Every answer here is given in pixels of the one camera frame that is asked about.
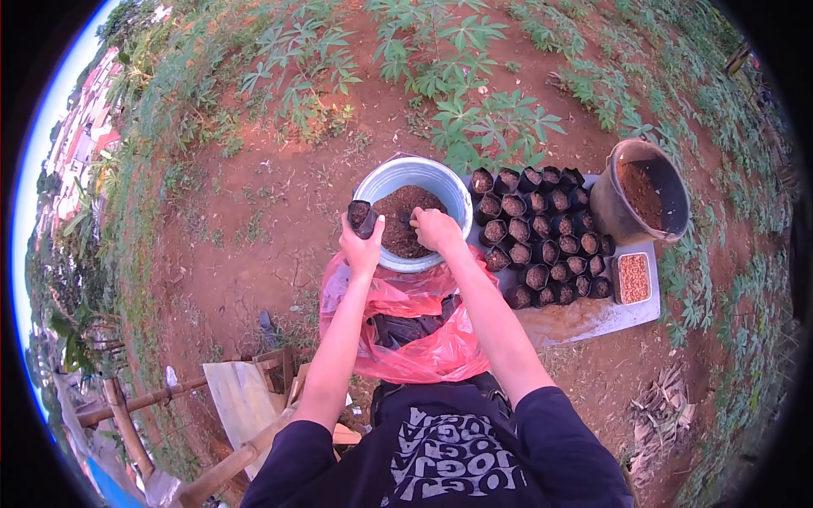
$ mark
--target person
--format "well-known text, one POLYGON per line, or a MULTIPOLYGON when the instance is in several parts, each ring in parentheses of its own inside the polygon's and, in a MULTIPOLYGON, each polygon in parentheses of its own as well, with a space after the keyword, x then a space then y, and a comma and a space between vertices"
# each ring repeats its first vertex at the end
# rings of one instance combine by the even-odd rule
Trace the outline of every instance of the person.
POLYGON ((241 506, 632 506, 623 474, 541 365, 457 223, 415 208, 418 241, 459 285, 472 326, 512 406, 511 421, 471 383, 409 384, 337 462, 332 433, 345 409, 367 291, 385 219, 361 240, 341 217, 350 281, 313 358, 299 408, 241 506))

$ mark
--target metal bucket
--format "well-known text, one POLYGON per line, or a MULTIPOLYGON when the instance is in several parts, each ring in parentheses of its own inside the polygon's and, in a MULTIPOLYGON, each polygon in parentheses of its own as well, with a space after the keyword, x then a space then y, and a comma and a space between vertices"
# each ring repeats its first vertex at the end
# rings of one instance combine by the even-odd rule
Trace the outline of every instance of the metal bucket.
MULTIPOLYGON (((472 230, 472 196, 466 186, 448 167, 423 157, 403 157, 381 164, 367 175, 353 194, 353 199, 375 203, 404 185, 417 185, 437 196, 447 213, 457 221, 463 238, 472 230)), ((381 247, 378 262, 389 270, 412 273, 428 270, 443 263, 437 252, 417 259, 400 258, 381 247)))
POLYGON ((689 195, 680 174, 660 147, 640 139, 624 140, 612 149, 606 170, 590 190, 590 208, 596 229, 612 235, 618 245, 651 240, 673 243, 689 226, 689 195), (658 190, 663 231, 647 225, 630 206, 618 178, 619 161, 637 166, 658 190))

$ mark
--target stick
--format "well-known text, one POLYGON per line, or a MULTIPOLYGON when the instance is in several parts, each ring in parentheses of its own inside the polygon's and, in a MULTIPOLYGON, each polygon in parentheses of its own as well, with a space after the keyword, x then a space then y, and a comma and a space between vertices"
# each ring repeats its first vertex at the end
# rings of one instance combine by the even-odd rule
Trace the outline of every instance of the stick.
POLYGON ((276 434, 288 425, 298 406, 299 403, 295 402, 292 406, 286 407, 274 422, 261 430, 254 436, 254 439, 243 443, 239 450, 211 467, 191 484, 182 487, 176 498, 180 505, 183 508, 199 508, 210 495, 257 460, 265 450, 271 447, 276 434))
MULTIPOLYGON (((141 397, 130 399, 125 402, 125 407, 127 408, 128 413, 132 413, 133 411, 141 409, 142 407, 152 406, 156 402, 160 402, 164 399, 188 392, 189 390, 194 390, 196 388, 205 386, 206 383, 205 376, 198 377, 197 379, 187 381, 185 383, 176 384, 175 386, 167 387, 163 390, 156 390, 153 393, 148 393, 146 395, 142 395, 141 397)), ((79 424, 82 427, 90 427, 91 425, 95 425, 104 419, 113 418, 113 410, 110 407, 105 407, 103 409, 90 411, 87 413, 80 412, 76 416, 79 417, 79 424)))
POLYGON ((141 438, 138 437, 138 432, 133 426, 130 414, 127 412, 127 406, 124 404, 124 394, 121 393, 121 386, 119 386, 119 378, 107 379, 103 383, 107 403, 110 404, 113 410, 113 420, 115 420, 116 427, 119 428, 121 439, 124 441, 124 448, 127 450, 127 454, 135 459, 138 469, 141 470, 141 475, 144 477, 143 480, 146 482, 152 476, 155 468, 144 449, 144 445, 141 443, 141 438))

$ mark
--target hand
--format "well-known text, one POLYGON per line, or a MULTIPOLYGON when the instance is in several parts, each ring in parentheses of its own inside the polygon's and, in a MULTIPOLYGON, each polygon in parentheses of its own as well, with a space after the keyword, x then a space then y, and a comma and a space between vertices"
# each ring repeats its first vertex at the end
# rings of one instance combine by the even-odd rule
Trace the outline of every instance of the hand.
POLYGON ((339 246, 347 258, 353 277, 372 279, 381 257, 381 235, 384 234, 384 216, 379 215, 372 236, 362 240, 347 222, 347 212, 341 214, 341 238, 339 246))
POLYGON ((436 250, 446 257, 447 252, 463 248, 467 250, 466 241, 457 222, 445 213, 435 208, 427 210, 416 206, 412 211, 412 219, 418 221, 415 232, 418 242, 429 250, 436 250))

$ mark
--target blue bucket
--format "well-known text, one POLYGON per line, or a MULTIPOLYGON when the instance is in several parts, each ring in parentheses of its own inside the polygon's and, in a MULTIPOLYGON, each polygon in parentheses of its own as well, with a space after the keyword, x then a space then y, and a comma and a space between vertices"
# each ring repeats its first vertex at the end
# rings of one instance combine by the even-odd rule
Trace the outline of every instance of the blue bucket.
MULTIPOLYGON (((381 164, 361 182, 353 199, 375 203, 404 185, 417 185, 437 196, 446 212, 457 221, 463 238, 472 230, 472 197, 468 189, 448 167, 423 157, 403 157, 381 164)), ((381 247, 379 264, 404 273, 428 270, 443 263, 437 252, 416 259, 406 259, 381 247)))

